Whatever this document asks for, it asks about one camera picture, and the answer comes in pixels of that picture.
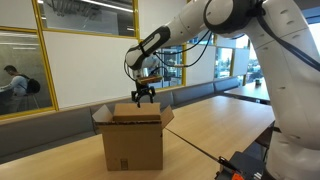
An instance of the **window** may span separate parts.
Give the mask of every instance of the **window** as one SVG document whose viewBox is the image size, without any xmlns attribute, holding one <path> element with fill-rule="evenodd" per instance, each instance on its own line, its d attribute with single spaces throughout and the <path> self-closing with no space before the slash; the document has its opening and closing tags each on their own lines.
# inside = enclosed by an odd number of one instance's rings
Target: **window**
<svg viewBox="0 0 320 180">
<path fill-rule="evenodd" d="M 41 85 L 35 96 L 14 96 L 13 89 L 0 92 L 0 115 L 51 107 L 41 47 L 36 33 L 0 30 L 0 87 L 11 83 L 13 76 L 4 68 L 14 66 L 19 73 L 34 78 Z"/>
<path fill-rule="evenodd" d="M 230 76 L 232 54 L 233 49 L 217 47 L 214 78 L 224 78 Z"/>
<path fill-rule="evenodd" d="M 182 46 L 166 47 L 158 51 L 159 57 L 163 62 L 160 62 L 154 68 L 149 68 L 148 71 L 149 74 L 151 72 L 160 74 L 163 76 L 163 79 L 161 82 L 150 84 L 150 86 L 153 86 L 154 88 L 164 88 L 182 85 L 182 68 L 169 67 L 175 64 L 183 64 L 182 54 L 178 53 L 181 51 Z M 158 59 L 156 56 L 150 56 L 148 58 Z"/>
<path fill-rule="evenodd" d="M 38 0 L 46 28 L 134 36 L 132 0 Z"/>
<path fill-rule="evenodd" d="M 196 37 L 189 40 L 188 43 L 197 44 L 201 40 L 199 44 L 207 44 L 209 41 L 208 45 L 213 45 L 213 35 L 210 36 L 210 32 L 207 32 L 208 29 L 201 31 Z"/>
<path fill-rule="evenodd" d="M 310 24 L 309 28 L 320 54 L 320 23 Z"/>
<path fill-rule="evenodd" d="M 249 37 L 247 35 L 243 35 L 240 38 L 236 39 L 236 48 L 248 48 Z"/>
<path fill-rule="evenodd" d="M 255 79 L 260 79 L 260 78 L 263 78 L 263 74 L 261 71 L 261 67 L 260 67 L 256 52 L 254 51 L 252 43 L 250 43 L 250 54 L 249 54 L 246 83 L 251 83 Z"/>
</svg>

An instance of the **gray bench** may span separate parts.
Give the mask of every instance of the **gray bench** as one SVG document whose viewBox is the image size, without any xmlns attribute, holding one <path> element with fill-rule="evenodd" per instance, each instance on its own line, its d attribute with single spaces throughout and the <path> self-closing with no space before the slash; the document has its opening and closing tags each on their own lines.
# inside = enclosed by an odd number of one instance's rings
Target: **gray bench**
<svg viewBox="0 0 320 180">
<path fill-rule="evenodd" d="M 168 105 L 178 108 L 238 86 L 236 77 L 225 78 L 159 92 L 154 102 L 159 102 L 162 109 Z M 150 102 L 149 97 L 143 97 L 141 102 Z M 117 103 L 132 101 L 131 98 L 125 98 L 0 125 L 0 164 L 99 133 L 94 126 L 92 114 L 103 104 L 113 112 Z"/>
<path fill-rule="evenodd" d="M 223 79 L 218 79 L 213 82 L 214 89 L 217 93 L 227 91 L 240 86 L 240 82 L 237 77 L 228 77 Z"/>
<path fill-rule="evenodd" d="M 89 108 L 3 124 L 0 126 L 0 163 L 95 134 Z"/>
</svg>

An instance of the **black cable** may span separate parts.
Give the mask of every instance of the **black cable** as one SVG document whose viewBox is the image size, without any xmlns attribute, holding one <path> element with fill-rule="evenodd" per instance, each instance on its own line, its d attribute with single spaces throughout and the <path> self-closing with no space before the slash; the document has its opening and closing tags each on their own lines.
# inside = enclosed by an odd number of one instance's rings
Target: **black cable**
<svg viewBox="0 0 320 180">
<path fill-rule="evenodd" d="M 167 68 L 165 68 L 164 66 L 159 66 L 159 67 L 155 68 L 154 70 L 152 70 L 152 71 L 150 72 L 150 75 L 153 75 L 154 72 L 157 71 L 157 70 L 160 69 L 160 68 L 163 68 L 164 71 L 165 71 L 165 74 L 168 74 Z"/>
<path fill-rule="evenodd" d="M 278 36 L 274 34 L 274 32 L 270 29 L 268 24 L 263 18 L 263 15 L 265 14 L 265 10 L 262 8 L 262 3 L 257 4 L 257 20 L 260 24 L 260 26 L 272 37 L 274 38 L 281 46 L 283 46 L 285 49 L 287 49 L 289 52 L 291 52 L 293 55 L 295 55 L 297 58 L 299 58 L 301 61 L 309 65 L 310 67 L 314 68 L 315 70 L 320 72 L 320 63 L 301 51 L 299 48 L 295 47 L 294 45 L 280 39 Z"/>
<path fill-rule="evenodd" d="M 200 54 L 200 56 L 198 57 L 198 59 L 197 59 L 195 62 L 193 62 L 193 63 L 190 64 L 190 65 L 184 65 L 184 66 L 182 66 L 182 67 L 185 68 L 185 67 L 191 67 L 191 66 L 195 65 L 195 64 L 201 59 L 201 57 L 203 56 L 203 54 L 204 54 L 204 52 L 206 51 L 208 45 L 209 45 L 209 41 L 207 41 L 207 44 L 206 44 L 205 47 L 203 48 L 202 53 Z M 155 54 L 155 55 L 156 55 L 156 56 L 158 57 L 158 59 L 159 59 L 163 64 L 165 64 L 166 66 L 168 66 L 168 67 L 176 67 L 176 66 L 174 66 L 174 65 L 169 65 L 169 64 L 165 63 L 165 62 L 163 61 L 163 59 L 161 59 L 158 54 Z"/>
<path fill-rule="evenodd" d="M 208 34 L 209 32 L 210 32 L 210 30 L 208 30 L 208 31 L 206 32 L 206 34 L 204 34 L 204 35 L 202 36 L 202 38 L 201 38 L 196 44 L 194 44 L 193 46 L 189 47 L 188 49 L 185 49 L 185 50 L 182 50 L 182 51 L 179 51 L 179 52 L 175 52 L 175 53 L 154 52 L 153 54 L 154 54 L 154 55 L 155 55 L 155 54 L 174 55 L 174 54 L 181 54 L 181 53 L 183 53 L 183 52 L 189 51 L 190 49 L 193 49 L 194 47 L 196 47 L 196 46 L 207 36 L 207 34 Z"/>
<path fill-rule="evenodd" d="M 123 65 L 123 68 L 124 68 L 124 72 L 127 74 L 127 76 L 132 80 L 132 81 L 135 81 L 131 76 L 130 76 L 130 71 L 129 71 L 129 67 L 126 63 L 126 60 L 124 60 L 124 65 Z"/>
</svg>

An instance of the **desk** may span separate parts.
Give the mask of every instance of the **desk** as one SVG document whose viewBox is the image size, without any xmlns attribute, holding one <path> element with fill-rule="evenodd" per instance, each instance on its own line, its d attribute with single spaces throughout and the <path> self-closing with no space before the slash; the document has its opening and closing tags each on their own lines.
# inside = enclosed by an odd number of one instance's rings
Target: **desk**
<svg viewBox="0 0 320 180">
<path fill-rule="evenodd" d="M 253 98 L 270 102 L 267 86 L 265 82 L 256 86 L 256 83 L 249 83 L 235 89 L 224 91 L 225 94 L 230 94 L 238 97 Z"/>
<path fill-rule="evenodd" d="M 0 165 L 3 180 L 213 179 L 220 165 L 168 130 L 163 130 L 164 169 L 108 171 L 97 135 Z"/>
<path fill-rule="evenodd" d="M 206 151 L 230 159 L 275 119 L 271 106 L 216 96 L 174 110 L 166 129 Z"/>
</svg>

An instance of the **open cardboard box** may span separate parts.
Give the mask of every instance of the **open cardboard box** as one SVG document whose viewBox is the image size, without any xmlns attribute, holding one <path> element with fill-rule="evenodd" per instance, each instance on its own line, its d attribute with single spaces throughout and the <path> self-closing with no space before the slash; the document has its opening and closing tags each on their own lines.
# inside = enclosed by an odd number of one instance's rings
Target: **open cardboard box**
<svg viewBox="0 0 320 180">
<path fill-rule="evenodd" d="M 160 170 L 163 166 L 162 129 L 174 118 L 160 103 L 116 104 L 112 114 L 102 106 L 92 115 L 103 136 L 106 163 L 114 170 Z"/>
</svg>

